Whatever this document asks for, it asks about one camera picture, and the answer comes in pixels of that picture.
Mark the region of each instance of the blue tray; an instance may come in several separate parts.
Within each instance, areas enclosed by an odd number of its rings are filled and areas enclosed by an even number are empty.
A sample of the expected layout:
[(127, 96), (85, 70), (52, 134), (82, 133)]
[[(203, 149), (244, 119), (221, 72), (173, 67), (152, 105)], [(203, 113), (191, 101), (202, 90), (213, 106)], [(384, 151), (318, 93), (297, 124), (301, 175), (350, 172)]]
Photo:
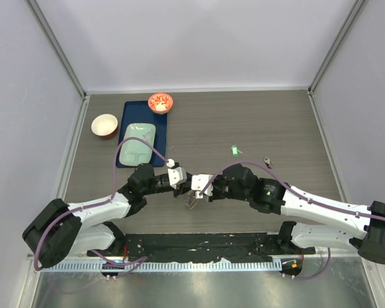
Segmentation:
[[(167, 114), (155, 114), (151, 111), (147, 101), (127, 101), (124, 104), (123, 118), (121, 119), (119, 141), (123, 141), (127, 126), (132, 123), (151, 123), (155, 125), (154, 148), (163, 156), (166, 155), (167, 146)], [(115, 159), (115, 165), (118, 168), (134, 168), (126, 166), (119, 161), (120, 153)], [(162, 167), (164, 162), (153, 152), (150, 164), (153, 167)]]

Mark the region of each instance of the white bowl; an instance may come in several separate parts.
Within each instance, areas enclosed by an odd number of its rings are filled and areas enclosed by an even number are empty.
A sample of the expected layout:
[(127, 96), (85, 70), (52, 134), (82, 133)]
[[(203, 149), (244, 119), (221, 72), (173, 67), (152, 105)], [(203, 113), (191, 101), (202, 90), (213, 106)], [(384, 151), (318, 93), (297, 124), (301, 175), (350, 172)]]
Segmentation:
[(118, 120), (112, 114), (101, 114), (91, 123), (91, 131), (102, 138), (113, 137), (118, 128)]

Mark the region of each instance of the bowl rim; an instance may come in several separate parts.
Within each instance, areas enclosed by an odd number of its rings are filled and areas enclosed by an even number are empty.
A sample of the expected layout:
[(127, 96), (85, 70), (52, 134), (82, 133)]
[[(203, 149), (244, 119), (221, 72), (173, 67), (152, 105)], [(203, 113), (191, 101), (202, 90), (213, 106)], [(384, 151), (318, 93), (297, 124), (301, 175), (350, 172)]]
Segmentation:
[[(96, 125), (96, 121), (99, 121), (100, 118), (102, 117), (107, 117), (107, 118), (110, 118), (111, 120), (114, 120), (114, 129), (111, 131), (111, 132), (108, 132), (108, 133), (103, 133), (103, 134), (100, 134), (100, 133), (96, 133), (94, 131), (94, 127)], [(112, 114), (100, 114), (99, 116), (97, 116), (94, 120), (92, 120), (91, 122), (91, 131), (93, 132), (94, 135), (97, 135), (97, 136), (100, 136), (100, 137), (104, 137), (104, 136), (108, 136), (110, 135), (111, 133), (114, 133), (114, 131), (117, 129), (118, 127), (118, 119), (116, 116), (112, 115)]]
[(171, 95), (169, 95), (168, 93), (163, 93), (163, 92), (154, 93), (153, 95), (151, 95), (151, 96), (148, 98), (147, 104), (148, 104), (149, 108), (150, 108), (152, 111), (154, 111), (154, 112), (158, 112), (157, 109), (155, 109), (155, 108), (153, 108), (152, 106), (150, 106), (150, 100), (152, 99), (153, 96), (156, 96), (156, 95), (165, 95), (165, 96), (167, 96), (167, 97), (170, 99), (170, 103), (171, 103), (171, 104), (170, 104), (170, 107), (169, 107), (168, 109), (163, 110), (164, 113), (170, 111), (170, 110), (172, 109), (173, 105), (174, 105), (173, 97), (172, 97)]

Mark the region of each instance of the green keychain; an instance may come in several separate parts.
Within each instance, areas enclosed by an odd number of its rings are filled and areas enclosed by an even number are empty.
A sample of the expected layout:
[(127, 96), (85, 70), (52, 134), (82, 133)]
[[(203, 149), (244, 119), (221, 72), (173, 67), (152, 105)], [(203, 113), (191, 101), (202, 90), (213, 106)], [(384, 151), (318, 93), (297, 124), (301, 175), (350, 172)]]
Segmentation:
[(232, 150), (232, 156), (238, 156), (239, 150), (238, 150), (238, 147), (236, 145), (233, 145), (231, 147), (231, 150)]

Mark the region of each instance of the small metal object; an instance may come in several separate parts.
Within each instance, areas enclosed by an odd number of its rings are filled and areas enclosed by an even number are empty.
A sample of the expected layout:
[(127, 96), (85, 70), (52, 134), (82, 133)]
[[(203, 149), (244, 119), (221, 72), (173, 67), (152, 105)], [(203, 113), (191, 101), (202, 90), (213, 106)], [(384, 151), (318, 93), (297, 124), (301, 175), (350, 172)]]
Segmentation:
[(272, 162), (268, 157), (264, 157), (264, 163), (268, 169), (272, 169)]

